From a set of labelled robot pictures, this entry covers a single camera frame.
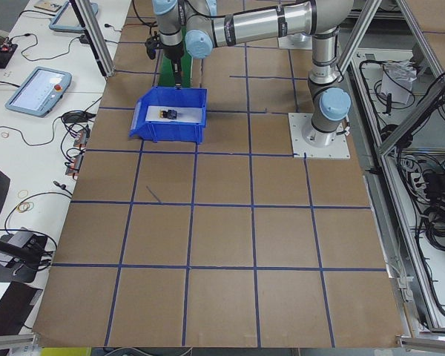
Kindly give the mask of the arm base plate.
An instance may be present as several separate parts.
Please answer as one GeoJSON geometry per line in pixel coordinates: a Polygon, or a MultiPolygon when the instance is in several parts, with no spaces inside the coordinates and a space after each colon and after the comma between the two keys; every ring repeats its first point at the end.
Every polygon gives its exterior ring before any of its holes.
{"type": "Polygon", "coordinates": [[[289,113],[292,155],[306,159],[350,159],[342,122],[331,133],[321,133],[312,126],[311,113],[289,113]]]}
{"type": "Polygon", "coordinates": [[[277,39],[280,49],[312,50],[312,38],[303,33],[295,33],[277,39]]]}

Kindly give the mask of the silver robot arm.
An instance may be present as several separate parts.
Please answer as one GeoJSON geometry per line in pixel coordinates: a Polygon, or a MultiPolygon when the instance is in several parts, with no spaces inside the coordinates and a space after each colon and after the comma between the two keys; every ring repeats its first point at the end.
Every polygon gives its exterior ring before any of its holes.
{"type": "Polygon", "coordinates": [[[302,33],[312,38],[309,88],[314,104],[308,132],[333,134],[349,112],[347,93],[335,88],[339,26],[352,1],[296,1],[220,15],[215,1],[153,1],[158,31],[145,42],[149,58],[161,49],[171,60],[174,82],[182,83],[181,59],[208,57],[217,47],[302,33]]]}

